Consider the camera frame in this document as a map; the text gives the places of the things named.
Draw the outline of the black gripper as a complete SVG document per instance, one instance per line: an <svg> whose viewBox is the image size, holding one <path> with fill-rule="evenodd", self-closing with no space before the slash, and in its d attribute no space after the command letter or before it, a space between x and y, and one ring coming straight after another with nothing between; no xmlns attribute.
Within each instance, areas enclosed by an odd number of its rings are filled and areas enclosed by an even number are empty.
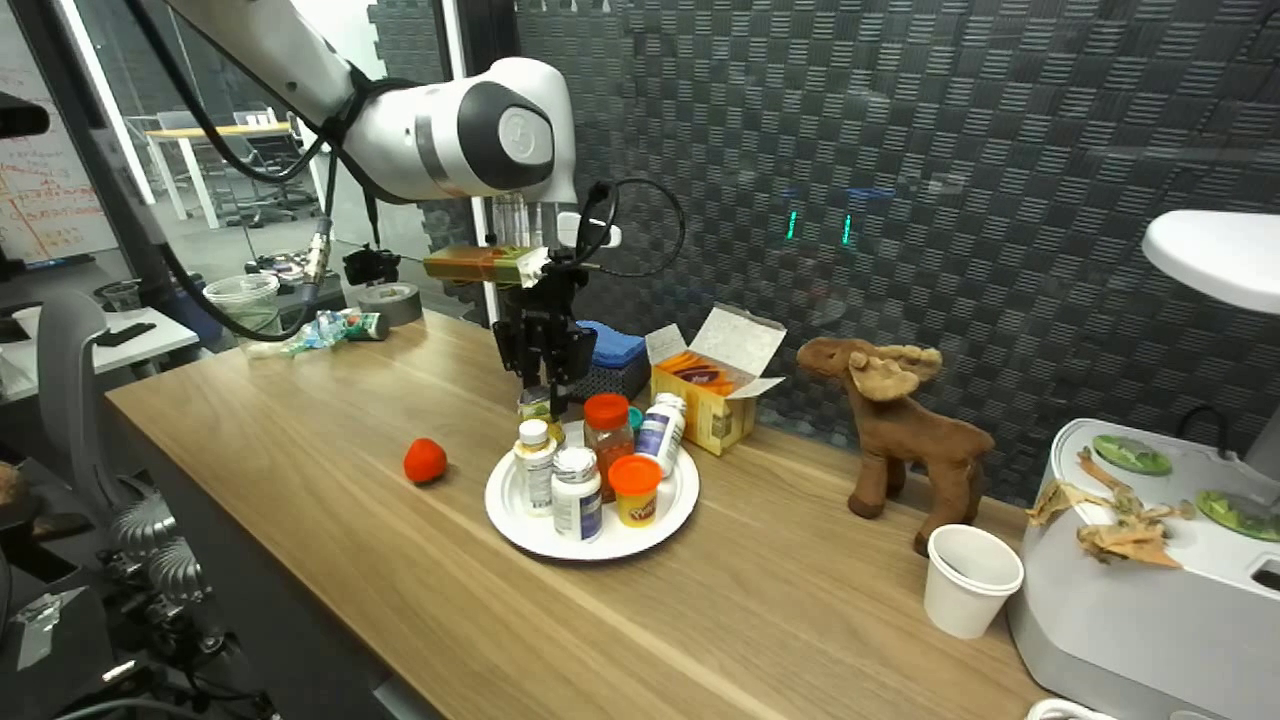
<svg viewBox="0 0 1280 720"><path fill-rule="evenodd" d="M564 407L570 384L589 373L596 331L570 315L583 285L581 264L551 264L531 289L516 289L513 307L491 323L499 361L519 384L519 402L531 402L539 378L549 378L551 402Z"/></svg>

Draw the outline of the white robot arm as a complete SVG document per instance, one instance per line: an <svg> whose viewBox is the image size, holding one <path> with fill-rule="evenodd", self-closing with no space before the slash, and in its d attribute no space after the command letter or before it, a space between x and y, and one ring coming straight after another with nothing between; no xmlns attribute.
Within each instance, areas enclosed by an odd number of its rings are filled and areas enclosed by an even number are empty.
<svg viewBox="0 0 1280 720"><path fill-rule="evenodd" d="M577 205L566 81L531 57L443 83L366 81L292 0L168 0L381 198Z"/></svg>

